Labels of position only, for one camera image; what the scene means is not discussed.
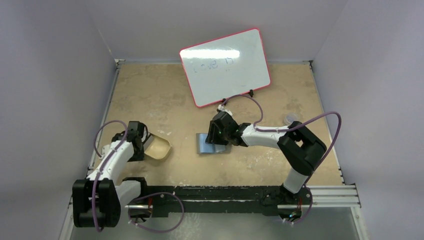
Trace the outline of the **grey leather card holder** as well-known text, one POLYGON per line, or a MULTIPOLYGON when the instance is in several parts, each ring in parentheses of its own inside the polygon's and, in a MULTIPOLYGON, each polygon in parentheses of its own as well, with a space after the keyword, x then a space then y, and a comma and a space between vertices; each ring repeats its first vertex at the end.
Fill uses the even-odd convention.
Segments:
POLYGON ((231 145, 206 143, 207 135, 207 133, 196 133, 196 151, 199 155, 227 154, 231 151, 231 145))

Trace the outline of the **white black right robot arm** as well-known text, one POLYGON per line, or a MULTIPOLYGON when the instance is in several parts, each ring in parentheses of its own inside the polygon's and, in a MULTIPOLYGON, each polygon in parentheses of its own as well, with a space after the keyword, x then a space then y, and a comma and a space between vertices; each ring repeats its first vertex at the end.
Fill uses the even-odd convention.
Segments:
POLYGON ((262 146, 281 150, 290 165, 280 196, 288 204, 300 198, 301 188, 321 164, 328 148, 305 123, 293 121, 289 126, 259 127, 238 124, 231 113, 218 112, 210 121, 207 144, 242 147, 262 146))

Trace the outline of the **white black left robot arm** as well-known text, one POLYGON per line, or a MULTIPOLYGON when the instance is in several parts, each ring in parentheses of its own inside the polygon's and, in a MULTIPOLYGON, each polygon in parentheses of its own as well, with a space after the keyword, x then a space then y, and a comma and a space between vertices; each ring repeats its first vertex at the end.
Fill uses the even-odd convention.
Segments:
POLYGON ((134 201, 138 205, 149 199, 147 183, 143 177, 117 179, 127 162, 145 159, 145 143, 151 137, 147 126, 130 121, 124 131, 115 134, 111 143, 96 151, 101 158, 97 168, 72 186, 73 223, 77 228, 115 227, 125 205, 134 201))

